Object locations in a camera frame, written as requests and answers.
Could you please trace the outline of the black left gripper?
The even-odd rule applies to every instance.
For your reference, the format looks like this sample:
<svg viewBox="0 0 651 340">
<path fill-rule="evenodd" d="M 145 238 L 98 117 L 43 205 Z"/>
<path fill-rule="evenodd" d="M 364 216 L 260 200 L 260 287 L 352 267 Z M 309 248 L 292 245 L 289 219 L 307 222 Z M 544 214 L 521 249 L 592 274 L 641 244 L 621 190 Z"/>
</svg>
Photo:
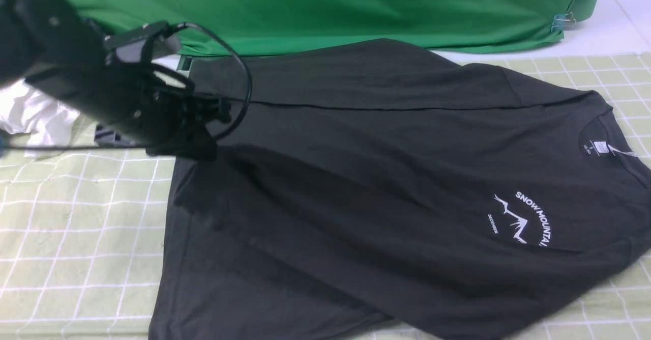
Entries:
<svg viewBox="0 0 651 340">
<path fill-rule="evenodd" d="M 214 161 L 218 145 L 205 124 L 232 122 L 225 97 L 195 97 L 193 87 L 170 87 L 157 64 L 121 63 L 104 50 L 56 54 L 31 66 L 31 85 L 144 148 L 152 157 Z"/>
</svg>

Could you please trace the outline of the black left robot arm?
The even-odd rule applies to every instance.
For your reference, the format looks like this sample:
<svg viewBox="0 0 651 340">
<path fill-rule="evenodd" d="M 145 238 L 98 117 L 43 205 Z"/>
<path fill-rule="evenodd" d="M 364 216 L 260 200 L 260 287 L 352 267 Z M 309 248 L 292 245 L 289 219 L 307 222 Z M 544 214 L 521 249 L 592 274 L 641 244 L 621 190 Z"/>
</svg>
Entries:
<svg viewBox="0 0 651 340">
<path fill-rule="evenodd" d="M 181 48 L 177 34 L 195 29 L 218 42 L 246 78 L 236 118 L 226 97 L 195 92 L 194 83 L 155 60 Z M 218 141 L 246 117 L 253 78 L 243 59 L 202 25 L 146 23 L 107 36 L 67 0 L 2 0 L 2 82 L 23 79 L 102 127 L 95 144 L 5 150 L 143 149 L 150 156 L 214 160 Z"/>
</svg>

